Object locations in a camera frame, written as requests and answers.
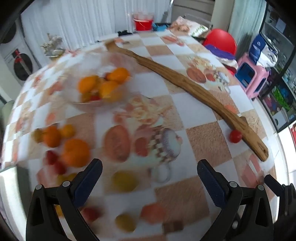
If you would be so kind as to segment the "large orange right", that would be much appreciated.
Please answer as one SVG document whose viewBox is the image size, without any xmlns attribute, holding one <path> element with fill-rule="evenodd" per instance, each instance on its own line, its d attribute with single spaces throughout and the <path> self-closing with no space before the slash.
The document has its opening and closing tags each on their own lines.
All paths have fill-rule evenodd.
<svg viewBox="0 0 296 241">
<path fill-rule="evenodd" d="M 80 168 L 90 162 L 90 147 L 81 139 L 68 139 L 63 146 L 62 161 L 66 166 Z"/>
</svg>

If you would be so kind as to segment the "large orange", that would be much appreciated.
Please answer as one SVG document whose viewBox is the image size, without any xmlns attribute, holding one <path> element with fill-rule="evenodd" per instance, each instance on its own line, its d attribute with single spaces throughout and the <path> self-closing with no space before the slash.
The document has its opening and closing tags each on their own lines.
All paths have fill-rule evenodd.
<svg viewBox="0 0 296 241">
<path fill-rule="evenodd" d="M 66 166 L 80 168 L 90 162 L 90 147 L 81 139 L 68 139 L 63 146 L 62 161 Z"/>
<path fill-rule="evenodd" d="M 50 148 L 56 148 L 61 144 L 61 133 L 56 125 L 48 126 L 43 132 L 43 142 Z"/>
</svg>

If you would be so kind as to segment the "large orange left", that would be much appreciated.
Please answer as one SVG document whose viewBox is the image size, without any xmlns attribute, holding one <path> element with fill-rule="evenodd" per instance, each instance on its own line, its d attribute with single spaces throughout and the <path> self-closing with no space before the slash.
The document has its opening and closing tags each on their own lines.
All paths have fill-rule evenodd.
<svg viewBox="0 0 296 241">
<path fill-rule="evenodd" d="M 43 142 L 50 148 L 56 148 L 61 144 L 61 133 L 56 125 L 48 126 L 43 132 Z"/>
</svg>

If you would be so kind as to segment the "small red tomato by board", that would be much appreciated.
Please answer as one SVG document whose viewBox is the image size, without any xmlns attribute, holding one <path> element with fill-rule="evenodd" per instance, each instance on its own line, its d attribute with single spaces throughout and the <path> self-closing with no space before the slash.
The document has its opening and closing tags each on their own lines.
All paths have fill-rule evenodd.
<svg viewBox="0 0 296 241">
<path fill-rule="evenodd" d="M 232 130 L 229 135 L 230 142 L 236 144 L 242 140 L 242 133 L 238 130 Z"/>
</svg>

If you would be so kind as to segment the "long wooden board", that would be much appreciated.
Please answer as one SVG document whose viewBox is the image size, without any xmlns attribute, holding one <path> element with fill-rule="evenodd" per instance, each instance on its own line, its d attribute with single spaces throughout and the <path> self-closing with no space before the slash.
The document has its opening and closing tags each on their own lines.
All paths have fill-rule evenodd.
<svg viewBox="0 0 296 241">
<path fill-rule="evenodd" d="M 107 41 L 105 46 L 109 52 L 125 54 L 135 58 L 139 65 L 157 73 L 173 85 L 185 90 L 192 97 L 210 107 L 219 114 L 222 119 L 224 119 L 229 127 L 241 132 L 243 141 L 261 161 L 265 162 L 268 159 L 268 148 L 260 137 L 245 121 L 242 120 L 242 118 L 225 108 L 210 92 L 208 92 L 208 90 L 205 90 L 203 87 L 175 70 L 156 63 L 148 58 L 139 56 L 132 51 L 118 47 L 114 40 Z"/>
</svg>

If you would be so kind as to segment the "pink plastic stool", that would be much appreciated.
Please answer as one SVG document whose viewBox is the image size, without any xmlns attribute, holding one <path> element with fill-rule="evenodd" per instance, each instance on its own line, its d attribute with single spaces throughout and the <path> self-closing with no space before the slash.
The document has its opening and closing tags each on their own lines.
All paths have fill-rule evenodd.
<svg viewBox="0 0 296 241">
<path fill-rule="evenodd" d="M 260 65 L 254 64 L 248 54 L 244 53 L 238 60 L 238 69 L 234 76 L 239 81 L 247 97 L 254 100 L 265 85 L 269 77 L 269 71 Z"/>
</svg>

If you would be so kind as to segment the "glass fruit bowl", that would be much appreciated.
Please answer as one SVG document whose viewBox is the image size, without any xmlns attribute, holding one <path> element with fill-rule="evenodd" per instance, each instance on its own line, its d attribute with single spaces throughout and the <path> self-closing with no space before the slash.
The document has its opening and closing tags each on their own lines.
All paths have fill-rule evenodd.
<svg viewBox="0 0 296 241">
<path fill-rule="evenodd" d="M 84 53 L 65 72 L 62 97 L 82 111 L 112 108 L 132 97 L 137 62 L 118 53 Z"/>
</svg>

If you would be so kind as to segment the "checkered printed tablecloth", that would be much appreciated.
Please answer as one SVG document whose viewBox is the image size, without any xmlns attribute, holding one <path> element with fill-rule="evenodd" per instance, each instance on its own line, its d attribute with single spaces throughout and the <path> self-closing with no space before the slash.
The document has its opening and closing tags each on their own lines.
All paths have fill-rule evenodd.
<svg viewBox="0 0 296 241">
<path fill-rule="evenodd" d="M 86 203 L 88 210 L 103 212 L 90 225 L 100 240 L 200 238 L 219 211 L 198 178 L 200 159 L 242 186 L 259 184 L 265 174 L 288 182 L 282 145 L 265 110 L 204 46 L 169 31 L 122 36 L 115 42 L 181 73 L 246 118 L 269 157 L 262 162 L 245 142 L 231 143 L 229 126 L 214 110 L 139 64 L 128 82 L 132 97 L 126 102 L 99 111 L 82 111 L 67 102 L 61 95 L 65 72 L 78 55 L 106 52 L 98 43 L 32 74 L 13 105 L 1 165 L 25 170 L 18 181 L 4 176 L 11 223 L 21 234 L 34 187 L 58 185 L 83 170 L 62 161 L 64 143 L 71 138 L 84 140 L 90 159 L 103 162 L 102 177 Z M 44 129 L 52 125 L 62 137 L 56 148 L 43 142 Z"/>
</svg>

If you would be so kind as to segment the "white washing machine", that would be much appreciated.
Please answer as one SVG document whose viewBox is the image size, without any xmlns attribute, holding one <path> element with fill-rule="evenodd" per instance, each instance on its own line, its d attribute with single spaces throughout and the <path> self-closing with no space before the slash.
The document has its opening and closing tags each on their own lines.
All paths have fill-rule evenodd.
<svg viewBox="0 0 296 241">
<path fill-rule="evenodd" d="M 13 23 L 2 40 L 1 55 L 21 86 L 31 74 L 40 69 L 39 63 L 26 43 L 20 18 Z"/>
</svg>

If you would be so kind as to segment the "white flower ornament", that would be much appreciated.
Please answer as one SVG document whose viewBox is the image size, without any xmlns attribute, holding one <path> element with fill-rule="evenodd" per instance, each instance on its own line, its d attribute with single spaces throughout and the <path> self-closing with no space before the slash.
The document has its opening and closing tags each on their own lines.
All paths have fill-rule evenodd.
<svg viewBox="0 0 296 241">
<path fill-rule="evenodd" d="M 60 58 L 66 49 L 63 47 L 61 36 L 47 33 L 47 37 L 48 42 L 44 42 L 40 47 L 43 49 L 45 56 L 53 61 Z"/>
</svg>

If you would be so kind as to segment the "red round chair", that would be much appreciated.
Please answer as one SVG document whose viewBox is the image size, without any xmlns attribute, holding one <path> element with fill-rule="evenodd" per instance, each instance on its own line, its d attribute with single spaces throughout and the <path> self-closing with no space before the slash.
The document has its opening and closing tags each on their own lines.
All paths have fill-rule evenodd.
<svg viewBox="0 0 296 241">
<path fill-rule="evenodd" d="M 234 38 L 222 29 L 212 29 L 203 41 L 203 46 L 212 45 L 219 50 L 235 55 L 237 44 Z"/>
</svg>

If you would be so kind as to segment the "red bucket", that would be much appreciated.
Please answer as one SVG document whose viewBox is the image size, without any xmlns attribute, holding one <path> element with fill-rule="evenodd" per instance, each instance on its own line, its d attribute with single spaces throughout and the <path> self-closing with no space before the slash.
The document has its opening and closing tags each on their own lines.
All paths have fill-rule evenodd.
<svg viewBox="0 0 296 241">
<path fill-rule="evenodd" d="M 133 13 L 132 22 L 136 32 L 144 32 L 152 30 L 154 14 L 151 13 Z"/>
</svg>

